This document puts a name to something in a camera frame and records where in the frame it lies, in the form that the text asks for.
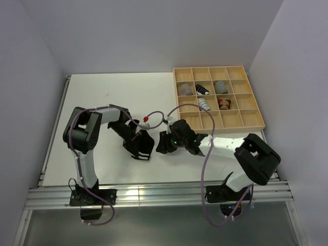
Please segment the black sock white stripes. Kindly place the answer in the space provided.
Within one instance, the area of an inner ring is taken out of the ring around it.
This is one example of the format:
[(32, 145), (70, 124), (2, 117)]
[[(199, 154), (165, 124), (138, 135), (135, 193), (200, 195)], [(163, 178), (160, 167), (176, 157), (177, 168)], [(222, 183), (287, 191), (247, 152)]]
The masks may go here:
[(139, 130), (131, 141), (132, 157), (136, 160), (150, 160), (154, 144), (154, 139), (146, 130)]

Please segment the white black striped sock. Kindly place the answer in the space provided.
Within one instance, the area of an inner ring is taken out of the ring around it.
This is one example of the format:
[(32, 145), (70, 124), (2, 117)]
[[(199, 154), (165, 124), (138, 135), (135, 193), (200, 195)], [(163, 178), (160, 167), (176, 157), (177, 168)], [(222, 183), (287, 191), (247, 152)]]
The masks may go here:
[(198, 100), (198, 104), (201, 107), (201, 110), (202, 111), (210, 111), (211, 110), (211, 108), (208, 105), (208, 103), (207, 103), (207, 101), (206, 101), (205, 98), (198, 97), (197, 100)]

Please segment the beige orange argyle sock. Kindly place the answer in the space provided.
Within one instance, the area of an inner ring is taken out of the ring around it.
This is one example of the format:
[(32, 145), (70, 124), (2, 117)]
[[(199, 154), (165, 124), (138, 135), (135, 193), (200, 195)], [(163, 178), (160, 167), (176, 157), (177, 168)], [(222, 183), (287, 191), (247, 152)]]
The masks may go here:
[(220, 97), (218, 100), (219, 110), (229, 110), (231, 107), (231, 100), (226, 97)]

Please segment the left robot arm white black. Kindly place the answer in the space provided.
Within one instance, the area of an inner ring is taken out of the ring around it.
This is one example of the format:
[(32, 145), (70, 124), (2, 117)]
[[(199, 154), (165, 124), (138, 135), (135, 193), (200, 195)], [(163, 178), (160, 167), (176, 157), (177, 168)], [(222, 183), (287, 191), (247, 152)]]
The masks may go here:
[(102, 125), (107, 125), (123, 139), (123, 146), (134, 158), (139, 157), (137, 149), (137, 127), (140, 121), (133, 119), (129, 110), (115, 105), (85, 109), (74, 108), (63, 133), (63, 141), (75, 155), (78, 185), (84, 187), (81, 198), (87, 204), (99, 201), (100, 192), (94, 186), (98, 178), (94, 168), (93, 150), (99, 139)]

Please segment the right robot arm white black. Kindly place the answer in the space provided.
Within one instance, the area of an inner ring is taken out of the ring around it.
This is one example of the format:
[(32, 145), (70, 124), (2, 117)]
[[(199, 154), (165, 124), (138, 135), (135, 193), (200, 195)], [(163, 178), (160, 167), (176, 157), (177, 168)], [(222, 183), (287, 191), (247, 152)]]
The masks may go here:
[(256, 134), (250, 133), (245, 138), (213, 137), (195, 133), (184, 119), (169, 124), (167, 130), (160, 132), (156, 151), (167, 154), (178, 148), (196, 156), (213, 154), (238, 161), (240, 171), (230, 173), (218, 188), (207, 189), (218, 201), (236, 200), (254, 183), (265, 186), (281, 162), (276, 151)]

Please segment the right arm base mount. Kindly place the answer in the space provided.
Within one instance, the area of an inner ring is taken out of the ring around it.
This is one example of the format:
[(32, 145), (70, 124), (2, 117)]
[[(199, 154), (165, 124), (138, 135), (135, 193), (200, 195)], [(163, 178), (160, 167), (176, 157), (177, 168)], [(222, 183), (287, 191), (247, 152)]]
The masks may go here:
[(244, 187), (234, 192), (225, 185), (206, 186), (204, 199), (208, 203), (218, 203), (222, 214), (228, 217), (246, 190)]

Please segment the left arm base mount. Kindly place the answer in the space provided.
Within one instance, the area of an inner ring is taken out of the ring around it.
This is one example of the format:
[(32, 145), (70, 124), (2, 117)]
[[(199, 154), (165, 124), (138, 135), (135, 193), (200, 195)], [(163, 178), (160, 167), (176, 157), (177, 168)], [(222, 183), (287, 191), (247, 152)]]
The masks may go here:
[[(70, 178), (69, 181), (74, 180), (74, 189), (69, 185), (71, 190), (69, 206), (80, 207), (80, 218), (84, 223), (90, 225), (103, 225), (110, 222), (114, 215), (115, 210), (113, 205), (116, 203), (117, 190), (116, 189), (100, 189), (99, 181), (95, 185), (87, 190), (77, 184), (74, 178)], [(104, 206), (109, 205), (112, 209), (112, 215), (108, 221), (96, 222), (103, 214)]]

